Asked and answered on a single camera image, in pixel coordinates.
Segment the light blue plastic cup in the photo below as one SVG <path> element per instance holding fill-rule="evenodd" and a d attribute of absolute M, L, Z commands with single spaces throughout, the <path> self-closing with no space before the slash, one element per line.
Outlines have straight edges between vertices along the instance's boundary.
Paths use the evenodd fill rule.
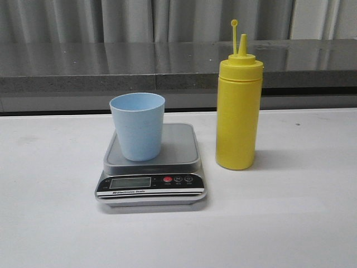
<path fill-rule="evenodd" d="M 161 150 L 165 99 L 154 93 L 129 93 L 113 98 L 110 110 L 123 156 L 147 161 Z"/>

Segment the yellow squeeze bottle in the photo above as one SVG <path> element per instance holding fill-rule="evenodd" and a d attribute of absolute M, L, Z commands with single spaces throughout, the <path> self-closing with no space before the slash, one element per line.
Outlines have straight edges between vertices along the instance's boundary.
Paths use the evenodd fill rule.
<path fill-rule="evenodd" d="M 247 35 L 237 35 L 238 21 L 231 21 L 233 53 L 219 66 L 216 162 L 230 170 L 253 165 L 257 136 L 263 68 L 247 52 Z"/>

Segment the silver digital kitchen scale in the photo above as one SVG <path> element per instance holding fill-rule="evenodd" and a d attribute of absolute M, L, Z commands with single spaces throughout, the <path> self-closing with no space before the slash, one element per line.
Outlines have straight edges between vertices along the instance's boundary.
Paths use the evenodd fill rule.
<path fill-rule="evenodd" d="M 194 204 L 206 195 L 195 131 L 185 123 L 165 123 L 159 155 L 142 162 L 126 159 L 114 134 L 95 190 L 111 207 Z"/>

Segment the grey stone counter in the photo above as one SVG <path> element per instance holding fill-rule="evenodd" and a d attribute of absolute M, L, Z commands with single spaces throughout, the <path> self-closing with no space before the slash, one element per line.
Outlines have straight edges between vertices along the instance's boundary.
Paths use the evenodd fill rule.
<path fill-rule="evenodd" d="M 1 45 L 1 115 L 107 113 L 152 92 L 168 111 L 213 111 L 230 42 Z M 355 40 L 250 41 L 264 64 L 262 109 L 356 107 Z"/>

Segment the grey curtain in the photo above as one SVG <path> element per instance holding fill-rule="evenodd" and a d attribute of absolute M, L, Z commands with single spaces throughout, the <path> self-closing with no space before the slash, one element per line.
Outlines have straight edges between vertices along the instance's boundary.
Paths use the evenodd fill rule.
<path fill-rule="evenodd" d="M 355 1 L 2 1 L 2 43 L 356 38 Z"/>

